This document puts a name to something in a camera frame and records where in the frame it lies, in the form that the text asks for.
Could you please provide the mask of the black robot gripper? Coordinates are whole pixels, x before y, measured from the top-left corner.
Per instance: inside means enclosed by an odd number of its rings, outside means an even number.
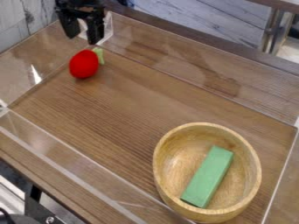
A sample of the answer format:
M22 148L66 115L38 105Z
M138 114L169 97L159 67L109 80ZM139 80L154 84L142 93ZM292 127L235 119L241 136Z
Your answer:
M55 11L70 39L81 34L78 18L87 19L89 43L95 45L105 38L105 4L102 0L55 0Z

